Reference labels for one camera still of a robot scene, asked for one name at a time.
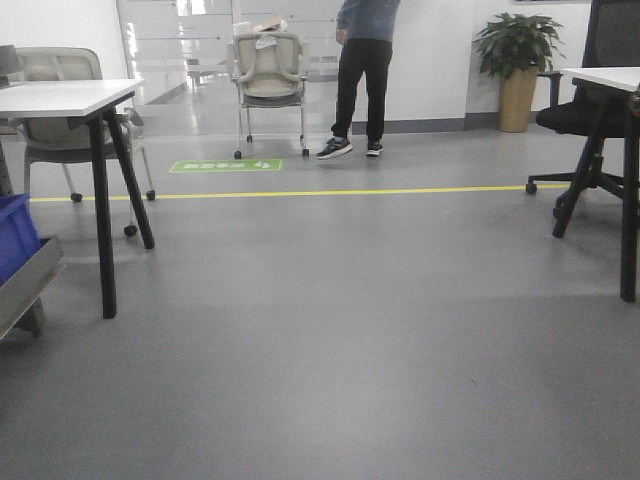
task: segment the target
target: man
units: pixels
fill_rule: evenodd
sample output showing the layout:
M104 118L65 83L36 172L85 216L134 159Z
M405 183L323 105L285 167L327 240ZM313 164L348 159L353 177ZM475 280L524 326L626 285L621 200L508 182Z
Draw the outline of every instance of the man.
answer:
M334 158L353 150L347 138L356 106L358 83L367 79L367 156L382 152L385 94L392 55L393 30L400 0L345 0L338 13L336 40L343 46L338 71L336 123L319 159Z

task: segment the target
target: green floor sign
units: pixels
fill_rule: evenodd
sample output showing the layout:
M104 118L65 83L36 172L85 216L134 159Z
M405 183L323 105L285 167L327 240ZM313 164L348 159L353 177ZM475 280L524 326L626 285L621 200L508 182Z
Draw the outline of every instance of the green floor sign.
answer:
M209 172L262 172L280 170L282 168L282 160L228 160L228 161L210 161L210 160L182 160L169 170L170 173L209 173Z

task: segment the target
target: white desk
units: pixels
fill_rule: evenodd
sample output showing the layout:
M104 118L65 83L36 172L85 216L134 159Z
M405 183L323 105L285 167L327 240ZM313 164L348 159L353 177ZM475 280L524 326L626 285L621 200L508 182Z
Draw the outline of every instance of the white desk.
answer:
M627 100L635 92L640 83L639 67L616 68L567 68L562 70L564 75L573 77L585 88L597 89L606 94L608 99L622 98ZM624 139L624 172L622 199L622 248L620 266L620 296L627 302L634 302L636 298L636 269L638 250L638 155L640 137L640 119L634 117L629 109L625 124ZM554 229L555 236L562 236L571 216L573 205L579 195L576 174L569 187L569 199L565 202L558 223Z
M0 116L13 118L67 117L70 128L80 125L89 127L104 318L113 318L117 312L111 243L111 214L102 133L105 120L109 125L144 245L147 249L152 249L155 246L115 111L116 105L131 98L135 94L136 87L142 83L143 80L129 79L25 82L0 90Z

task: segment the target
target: tabletop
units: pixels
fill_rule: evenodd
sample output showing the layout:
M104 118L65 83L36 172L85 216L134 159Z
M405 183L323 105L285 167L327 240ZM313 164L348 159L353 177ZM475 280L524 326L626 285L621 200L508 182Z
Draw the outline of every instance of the tabletop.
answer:
M564 68L564 75L635 92L640 83L640 67Z
M0 116L84 117L143 83L142 79L17 83L0 90Z

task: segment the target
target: sneaker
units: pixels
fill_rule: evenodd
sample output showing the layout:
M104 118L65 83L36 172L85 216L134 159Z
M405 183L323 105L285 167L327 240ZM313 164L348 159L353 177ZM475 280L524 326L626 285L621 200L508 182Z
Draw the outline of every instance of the sneaker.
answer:
M320 153L316 154L316 157L321 160L325 160L327 158L339 157L340 155L349 153L351 150L353 150L353 146L348 139L343 138L342 140L337 140L333 137L327 142L324 149Z
M369 142L367 144L367 157L377 157L384 150L380 142Z

